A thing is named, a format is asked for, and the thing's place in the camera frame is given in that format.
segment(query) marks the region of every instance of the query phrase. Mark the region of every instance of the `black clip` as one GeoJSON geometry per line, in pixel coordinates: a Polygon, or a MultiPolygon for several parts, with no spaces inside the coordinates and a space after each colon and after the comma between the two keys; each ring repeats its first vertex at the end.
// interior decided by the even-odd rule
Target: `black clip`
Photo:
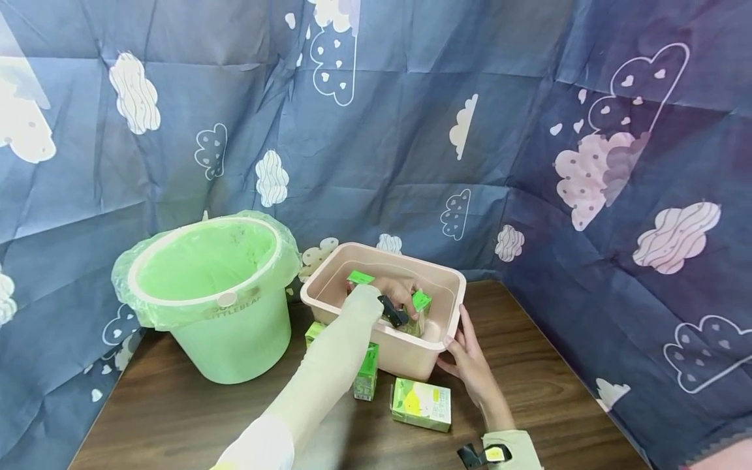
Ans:
{"type": "Polygon", "coordinates": [[[406,325],[408,321],[410,321],[410,317],[408,317],[408,315],[404,311],[397,310],[395,308],[392,301],[389,300],[389,297],[378,296],[378,299],[379,302],[384,305],[384,315],[386,315],[389,323],[392,323],[392,326],[399,328],[400,326],[406,325]]]}
{"type": "Polygon", "coordinates": [[[467,444],[457,451],[457,455],[467,470],[475,470],[490,463],[507,462],[512,459],[511,452],[504,444],[490,445],[480,454],[475,452],[473,444],[467,444]]]}

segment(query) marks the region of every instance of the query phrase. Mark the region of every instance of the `wooden table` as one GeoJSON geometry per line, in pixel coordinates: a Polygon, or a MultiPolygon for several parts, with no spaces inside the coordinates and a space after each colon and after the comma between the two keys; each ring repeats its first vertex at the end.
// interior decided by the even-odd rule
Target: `wooden table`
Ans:
{"type": "MultiPolygon", "coordinates": [[[[546,470],[645,470],[627,440],[499,284],[471,284],[465,305],[517,421],[546,470]]],[[[253,381],[205,380],[170,335],[152,332],[102,410],[69,470],[208,470],[271,403],[305,352],[311,311],[292,305],[293,339],[282,360],[253,381]]],[[[390,384],[379,372],[374,402],[345,396],[324,420],[296,470],[460,470],[456,450],[479,445],[483,420],[456,379],[449,434],[392,421],[390,384]]]]}

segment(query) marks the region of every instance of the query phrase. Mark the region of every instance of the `blue curtain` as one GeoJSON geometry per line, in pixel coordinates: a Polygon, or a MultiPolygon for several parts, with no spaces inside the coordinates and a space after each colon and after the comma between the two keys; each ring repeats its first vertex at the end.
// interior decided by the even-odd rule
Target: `blue curtain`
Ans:
{"type": "Polygon", "coordinates": [[[344,241],[502,280],[654,468],[752,434],[751,20],[0,3],[0,469],[66,468],[141,337],[115,258],[204,210],[289,226],[294,293],[344,241]]]}

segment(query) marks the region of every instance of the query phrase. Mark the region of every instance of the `plastic bag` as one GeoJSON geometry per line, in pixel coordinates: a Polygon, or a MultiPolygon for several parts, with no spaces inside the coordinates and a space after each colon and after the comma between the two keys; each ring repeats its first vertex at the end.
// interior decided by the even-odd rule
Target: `plastic bag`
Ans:
{"type": "Polygon", "coordinates": [[[112,284],[142,326],[169,331],[242,311],[284,289],[301,266],[287,227],[242,211],[138,243],[118,257],[112,284]]]}

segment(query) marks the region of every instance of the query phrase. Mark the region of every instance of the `juice box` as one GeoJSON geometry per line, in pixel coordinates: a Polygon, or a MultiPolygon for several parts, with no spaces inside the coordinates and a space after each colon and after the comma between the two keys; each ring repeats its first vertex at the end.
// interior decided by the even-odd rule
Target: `juice box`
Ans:
{"type": "MultiPolygon", "coordinates": [[[[353,284],[369,284],[374,280],[374,277],[360,271],[353,271],[347,277],[347,280],[353,284]]],[[[397,331],[420,338],[426,331],[426,317],[431,306],[431,298],[424,291],[418,290],[413,294],[413,306],[418,313],[418,320],[410,319],[408,323],[397,328],[397,331]]]]}
{"type": "MultiPolygon", "coordinates": [[[[305,347],[311,347],[314,339],[326,328],[326,325],[313,322],[305,333],[305,347]]],[[[376,377],[378,376],[378,344],[368,343],[365,359],[360,371],[353,382],[353,394],[358,400],[372,402],[376,393],[376,377]]]]}
{"type": "Polygon", "coordinates": [[[448,388],[397,378],[392,390],[392,418],[400,423],[449,432],[452,398],[448,388]]]}
{"type": "Polygon", "coordinates": [[[368,351],[353,382],[353,394],[358,400],[373,402],[378,376],[378,344],[368,343],[368,351]]]}
{"type": "Polygon", "coordinates": [[[308,331],[305,332],[305,348],[308,349],[311,347],[311,343],[314,342],[314,339],[326,328],[326,325],[319,322],[313,322],[310,327],[308,327],[308,331]]]}

